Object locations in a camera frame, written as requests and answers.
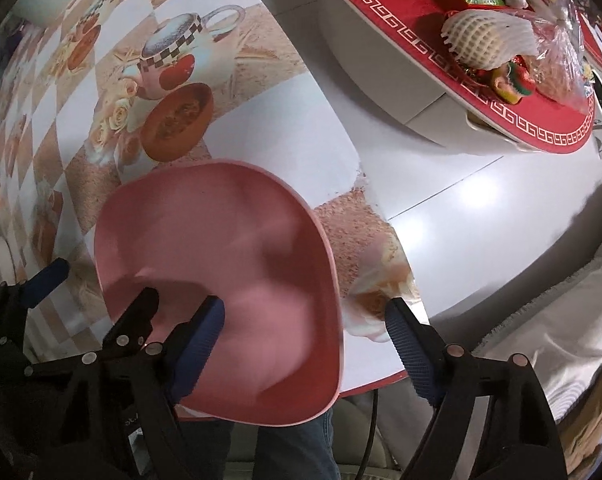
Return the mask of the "colourful small toy figure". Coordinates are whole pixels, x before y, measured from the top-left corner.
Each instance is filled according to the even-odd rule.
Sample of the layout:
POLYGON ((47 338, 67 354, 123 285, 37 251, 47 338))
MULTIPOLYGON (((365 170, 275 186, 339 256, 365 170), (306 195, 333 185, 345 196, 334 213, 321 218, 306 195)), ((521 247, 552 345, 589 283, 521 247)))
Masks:
POLYGON ((516 105, 536 92, 536 82, 525 64, 508 61, 493 70, 490 88, 501 101, 516 105))

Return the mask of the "white cushion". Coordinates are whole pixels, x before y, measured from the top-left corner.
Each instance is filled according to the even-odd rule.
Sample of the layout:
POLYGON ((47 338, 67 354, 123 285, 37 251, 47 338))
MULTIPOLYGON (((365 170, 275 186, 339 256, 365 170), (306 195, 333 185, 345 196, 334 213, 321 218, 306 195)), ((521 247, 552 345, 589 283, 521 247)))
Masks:
POLYGON ((567 415, 602 368, 602 253, 510 315, 475 356, 526 356, 555 420, 567 415))

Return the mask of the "checkered printed tablecloth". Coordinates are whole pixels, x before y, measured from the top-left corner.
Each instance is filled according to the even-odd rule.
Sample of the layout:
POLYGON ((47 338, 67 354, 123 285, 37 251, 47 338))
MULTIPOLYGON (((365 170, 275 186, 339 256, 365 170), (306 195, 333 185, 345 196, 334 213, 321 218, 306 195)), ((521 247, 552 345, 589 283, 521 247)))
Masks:
POLYGON ((381 300, 423 303, 359 154, 261 0, 60 0, 50 22, 9 12, 0 38, 0 278, 57 257, 69 280, 26 324, 36 361, 94 350, 110 322, 94 266, 98 214, 122 184, 232 159, 276 174, 314 210, 335 256, 344 393, 402 379, 381 300))

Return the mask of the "fruit in white foam net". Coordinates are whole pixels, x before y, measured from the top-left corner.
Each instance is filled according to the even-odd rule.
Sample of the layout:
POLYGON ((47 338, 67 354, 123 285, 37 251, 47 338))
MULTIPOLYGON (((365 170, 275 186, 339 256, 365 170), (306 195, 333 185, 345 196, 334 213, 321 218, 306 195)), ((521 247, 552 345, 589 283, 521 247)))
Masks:
POLYGON ((494 70, 517 55, 539 54, 532 24, 501 11, 452 14, 442 25, 441 38, 456 62, 475 70, 494 70))

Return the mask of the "clear plastic snack bag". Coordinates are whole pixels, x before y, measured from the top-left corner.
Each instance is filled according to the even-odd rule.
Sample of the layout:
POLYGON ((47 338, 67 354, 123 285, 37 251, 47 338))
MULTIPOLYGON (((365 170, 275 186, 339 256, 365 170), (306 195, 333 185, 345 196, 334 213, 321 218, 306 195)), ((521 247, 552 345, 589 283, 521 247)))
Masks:
POLYGON ((584 72, 583 32, 574 0, 556 0, 531 18, 539 53, 527 63, 542 96, 586 114, 592 94, 584 72))

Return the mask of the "pink plastic plate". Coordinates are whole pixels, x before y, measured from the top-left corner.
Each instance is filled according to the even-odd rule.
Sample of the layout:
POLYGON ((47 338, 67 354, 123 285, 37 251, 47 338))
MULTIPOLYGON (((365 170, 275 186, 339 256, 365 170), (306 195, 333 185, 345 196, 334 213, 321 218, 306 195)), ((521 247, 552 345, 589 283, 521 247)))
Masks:
POLYGON ((209 160, 124 184, 100 211, 94 259, 111 318, 141 289, 159 292, 154 341, 205 298, 223 301, 220 337, 182 400, 187 417, 291 426, 337 400, 343 350, 333 252, 312 209, 273 174, 209 160))

